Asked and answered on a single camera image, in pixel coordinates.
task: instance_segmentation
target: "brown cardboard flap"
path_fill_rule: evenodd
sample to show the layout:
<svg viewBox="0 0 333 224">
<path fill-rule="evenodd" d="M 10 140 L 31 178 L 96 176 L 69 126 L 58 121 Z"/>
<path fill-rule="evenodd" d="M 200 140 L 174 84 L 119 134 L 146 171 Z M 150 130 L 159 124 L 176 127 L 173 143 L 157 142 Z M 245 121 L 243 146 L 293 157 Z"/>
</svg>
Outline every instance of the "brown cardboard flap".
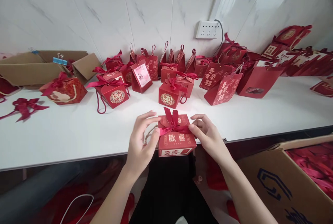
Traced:
<svg viewBox="0 0 333 224">
<path fill-rule="evenodd" d="M 25 52 L 18 54 L 16 56 L 0 60 L 0 65 L 2 64 L 26 64 L 26 63 L 43 63 L 43 59 L 31 52 Z"/>
<path fill-rule="evenodd" d="M 80 60 L 73 63 L 73 66 L 85 77 L 85 79 L 91 79 L 96 73 L 92 70 L 96 67 L 102 67 L 101 62 L 98 60 L 95 53 L 89 54 Z"/>
<path fill-rule="evenodd" d="M 46 63 L 52 63 L 53 57 L 57 58 L 58 53 L 63 55 L 64 60 L 73 59 L 75 61 L 84 58 L 88 55 L 86 51 L 39 51 L 39 55 L 43 58 Z"/>
<path fill-rule="evenodd" d="M 12 85 L 40 85 L 51 82 L 63 68 L 55 63 L 3 64 L 1 75 Z"/>
<path fill-rule="evenodd" d="M 312 137 L 312 138 L 306 138 L 306 139 L 286 141 L 286 142 L 274 145 L 269 150 L 273 150 L 273 149 L 288 150 L 288 149 L 293 149 L 293 148 L 302 148 L 302 147 L 316 145 L 316 144 L 320 144 L 320 143 L 327 143 L 330 141 L 333 141 L 333 134 L 326 135 L 326 136 L 320 136 L 320 137 Z"/>
</svg>

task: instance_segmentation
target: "electrical outlet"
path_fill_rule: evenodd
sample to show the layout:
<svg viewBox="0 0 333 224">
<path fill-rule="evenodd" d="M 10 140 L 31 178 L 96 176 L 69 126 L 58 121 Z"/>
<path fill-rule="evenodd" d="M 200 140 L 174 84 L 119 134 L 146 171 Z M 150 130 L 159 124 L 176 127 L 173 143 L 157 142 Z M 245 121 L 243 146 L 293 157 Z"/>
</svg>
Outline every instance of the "electrical outlet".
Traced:
<svg viewBox="0 0 333 224">
<path fill-rule="evenodd" d="M 213 39 L 217 38 L 217 33 L 221 31 L 217 21 L 199 21 L 196 38 Z"/>
</svg>

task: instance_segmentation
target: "human hand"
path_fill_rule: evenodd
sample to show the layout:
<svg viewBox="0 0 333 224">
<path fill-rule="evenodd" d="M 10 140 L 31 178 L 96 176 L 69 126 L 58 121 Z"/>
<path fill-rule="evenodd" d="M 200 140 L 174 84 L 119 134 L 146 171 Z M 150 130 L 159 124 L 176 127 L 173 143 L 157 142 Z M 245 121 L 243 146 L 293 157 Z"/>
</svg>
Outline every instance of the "human hand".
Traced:
<svg viewBox="0 0 333 224">
<path fill-rule="evenodd" d="M 205 114 L 196 114 L 191 119 L 194 122 L 188 128 L 200 140 L 207 153 L 220 167 L 231 164 L 233 159 L 223 142 L 223 138 L 211 120 Z"/>
<path fill-rule="evenodd" d="M 158 122 L 161 117 L 153 117 L 156 112 L 149 111 L 137 117 L 128 146 L 128 155 L 124 168 L 137 180 L 153 157 L 157 142 L 160 138 L 160 129 L 156 128 L 147 145 L 144 145 L 144 133 L 148 125 Z"/>
</svg>

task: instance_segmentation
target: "cardboard box under table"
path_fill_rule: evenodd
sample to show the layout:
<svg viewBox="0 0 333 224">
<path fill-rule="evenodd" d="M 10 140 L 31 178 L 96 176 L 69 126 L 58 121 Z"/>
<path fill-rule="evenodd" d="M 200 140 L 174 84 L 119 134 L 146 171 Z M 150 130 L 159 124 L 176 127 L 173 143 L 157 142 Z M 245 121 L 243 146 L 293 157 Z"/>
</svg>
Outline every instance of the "cardboard box under table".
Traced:
<svg viewBox="0 0 333 224">
<path fill-rule="evenodd" d="M 70 74 L 65 65 L 53 63 L 53 58 L 58 53 L 63 59 L 72 63 L 74 76 L 82 84 L 87 83 L 96 73 L 92 70 L 101 66 L 100 61 L 94 53 L 86 51 L 36 51 L 25 52 L 0 61 L 0 74 L 12 85 L 24 86 L 28 89 L 39 89 L 44 84 L 57 78 L 59 73 L 64 71 Z"/>
<path fill-rule="evenodd" d="M 237 161 L 279 224 L 332 224 L 333 201 L 285 152 L 333 141 L 333 135 L 279 143 Z"/>
</svg>

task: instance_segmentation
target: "white table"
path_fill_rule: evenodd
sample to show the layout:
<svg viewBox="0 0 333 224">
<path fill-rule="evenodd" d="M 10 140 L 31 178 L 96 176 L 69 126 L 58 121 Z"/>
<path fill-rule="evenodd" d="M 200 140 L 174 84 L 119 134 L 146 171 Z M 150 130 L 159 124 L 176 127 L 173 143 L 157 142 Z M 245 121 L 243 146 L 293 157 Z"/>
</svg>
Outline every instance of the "white table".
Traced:
<svg viewBox="0 0 333 224">
<path fill-rule="evenodd" d="M 333 125 L 333 98 L 309 90 L 319 82 L 315 77 L 280 77 L 263 99 L 234 95 L 216 106 L 204 99 L 200 81 L 191 98 L 177 109 L 189 117 L 205 113 L 227 141 Z M 12 102 L 19 97 L 40 98 L 50 108 L 25 122 L 16 123 L 19 114 L 0 120 L 0 170 L 127 153 L 135 118 L 149 110 L 164 115 L 158 103 L 160 85 L 154 82 L 144 94 L 130 89 L 128 101 L 115 109 L 108 106 L 103 115 L 96 112 L 94 88 L 80 104 L 63 106 L 41 97 L 39 91 L 24 89 L 10 96 L 0 104 L 0 116 L 11 112 Z"/>
</svg>

